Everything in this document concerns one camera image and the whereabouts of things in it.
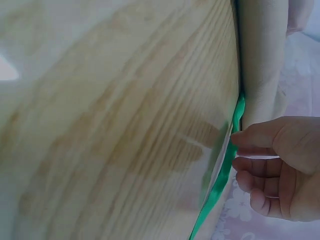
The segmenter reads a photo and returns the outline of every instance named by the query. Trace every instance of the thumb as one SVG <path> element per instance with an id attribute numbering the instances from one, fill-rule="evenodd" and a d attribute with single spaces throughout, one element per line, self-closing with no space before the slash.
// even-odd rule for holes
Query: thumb
<path id="1" fill-rule="evenodd" d="M 231 135 L 231 141 L 239 148 L 272 148 L 281 130 L 286 126 L 289 117 L 256 123 L 246 130 Z"/>

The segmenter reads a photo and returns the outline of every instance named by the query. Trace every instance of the wood grain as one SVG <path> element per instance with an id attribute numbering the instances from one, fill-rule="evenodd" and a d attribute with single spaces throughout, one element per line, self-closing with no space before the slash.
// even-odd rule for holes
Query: wood grain
<path id="1" fill-rule="evenodd" d="M 232 3 L 2 4 L 1 239 L 187 239 L 238 98 Z"/>

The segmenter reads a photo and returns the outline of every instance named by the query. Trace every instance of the hand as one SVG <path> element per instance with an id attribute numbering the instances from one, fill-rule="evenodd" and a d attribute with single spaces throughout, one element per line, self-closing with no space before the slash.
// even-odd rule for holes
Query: hand
<path id="1" fill-rule="evenodd" d="M 291 221 L 320 219 L 320 118 L 281 117 L 231 136 L 239 187 L 253 210 Z M 252 159 L 249 156 L 275 156 Z"/>

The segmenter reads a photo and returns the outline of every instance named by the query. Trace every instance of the green ribbon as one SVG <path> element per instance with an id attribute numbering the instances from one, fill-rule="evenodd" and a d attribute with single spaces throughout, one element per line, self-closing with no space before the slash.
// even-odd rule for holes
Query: green ribbon
<path id="1" fill-rule="evenodd" d="M 244 114 L 245 111 L 245 97 L 241 93 L 238 102 L 236 104 L 234 113 L 233 113 L 233 118 L 232 118 L 232 131 L 231 133 L 236 133 L 240 130 L 240 119 L 242 115 Z M 209 215 L 210 211 L 214 208 L 216 203 L 218 202 L 222 192 L 225 189 L 225 186 L 228 182 L 229 175 L 230 175 L 230 170 L 232 166 L 232 161 L 236 157 L 237 153 L 237 147 L 232 144 L 232 142 L 229 140 L 228 146 L 226 148 L 224 160 L 220 169 L 220 172 L 218 174 L 218 177 L 208 195 L 208 198 L 206 202 L 204 203 L 198 218 L 195 222 L 195 225 L 193 227 L 193 230 L 191 232 L 191 235 L 189 237 L 189 240 L 193 240 L 199 231 L 201 225 L 205 222 L 207 216 Z"/>

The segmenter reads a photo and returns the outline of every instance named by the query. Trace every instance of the bedsheet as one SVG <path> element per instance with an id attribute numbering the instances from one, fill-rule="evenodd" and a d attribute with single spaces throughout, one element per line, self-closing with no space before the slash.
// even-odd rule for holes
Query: bedsheet
<path id="1" fill-rule="evenodd" d="M 320 42 L 300 32 L 287 38 L 279 87 L 286 95 L 285 115 L 320 117 Z M 320 221 L 261 216 L 251 209 L 250 196 L 239 188 L 235 177 L 232 181 L 212 240 L 320 239 Z"/>

